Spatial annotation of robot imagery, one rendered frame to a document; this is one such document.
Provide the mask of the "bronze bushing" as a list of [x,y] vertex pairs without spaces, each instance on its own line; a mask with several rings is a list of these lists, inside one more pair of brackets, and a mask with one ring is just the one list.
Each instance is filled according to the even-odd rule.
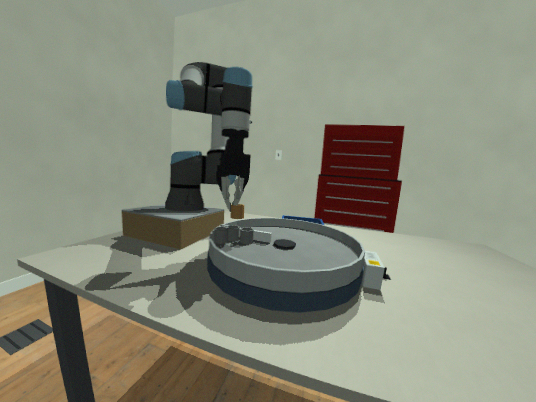
[[231,218],[243,219],[244,218],[244,205],[238,204],[237,206],[231,204]]

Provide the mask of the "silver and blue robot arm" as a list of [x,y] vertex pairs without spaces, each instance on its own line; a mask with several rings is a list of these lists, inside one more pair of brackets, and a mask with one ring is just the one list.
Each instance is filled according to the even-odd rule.
[[165,209],[198,211],[204,209],[200,184],[218,185],[217,165],[220,165],[219,158],[224,152],[225,144],[225,152],[228,150],[229,140],[228,137],[222,136],[222,129],[249,131],[252,124],[249,115],[252,74],[241,67],[229,68],[194,62],[182,68],[180,79],[167,82],[167,105],[178,110],[213,114],[211,149],[207,151],[207,156],[203,156],[200,151],[180,151],[172,154],[170,191]]

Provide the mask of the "blue crate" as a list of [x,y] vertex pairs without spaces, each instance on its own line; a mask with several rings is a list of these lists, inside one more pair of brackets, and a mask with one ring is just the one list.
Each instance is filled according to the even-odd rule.
[[313,223],[318,223],[318,224],[324,225],[322,219],[317,219],[317,218],[295,217],[295,216],[285,216],[285,215],[283,215],[282,218],[283,219],[294,219],[294,220],[308,221],[308,222],[313,222]]

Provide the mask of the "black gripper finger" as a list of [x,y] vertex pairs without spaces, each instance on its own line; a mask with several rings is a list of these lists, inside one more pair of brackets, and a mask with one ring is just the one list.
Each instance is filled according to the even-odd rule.
[[[217,165],[217,173],[216,173],[216,179],[218,182],[218,185],[220,187],[221,193],[223,195],[224,201],[226,203],[226,206],[228,210],[231,212],[231,202],[229,201],[229,186],[230,186],[230,180],[228,179],[228,176],[226,176],[224,173],[221,174],[221,168],[220,165]],[[227,180],[228,180],[228,199],[227,199]]]
[[[238,205],[238,203],[239,203],[239,201],[241,199],[241,196],[243,194],[244,188],[248,183],[248,180],[249,180],[249,175],[248,176],[241,176],[240,175],[235,180],[234,184],[235,184],[235,187],[236,187],[236,191],[234,193],[234,201],[232,202],[232,205],[235,205],[235,206]],[[240,189],[241,190],[239,190],[239,184],[240,184]],[[240,198],[239,198],[239,195],[241,195]]]

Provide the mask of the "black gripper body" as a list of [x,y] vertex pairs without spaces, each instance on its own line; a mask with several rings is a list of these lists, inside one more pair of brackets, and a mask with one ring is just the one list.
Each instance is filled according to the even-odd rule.
[[[230,134],[230,137],[229,137],[229,134]],[[238,145],[237,145],[237,135],[241,135],[241,136],[238,136]],[[243,137],[243,135],[245,136]],[[244,138],[249,137],[249,132],[245,130],[236,130],[232,128],[222,129],[222,136],[229,137],[228,144],[230,142],[230,153],[228,154],[228,151],[227,153],[222,152],[222,158],[220,158],[220,160],[222,160],[222,162],[220,163],[220,168],[222,165],[221,174],[224,173],[226,176],[250,175],[251,155],[243,153]],[[235,151],[235,152],[232,152],[232,151]],[[235,156],[232,156],[232,155],[235,155]]]

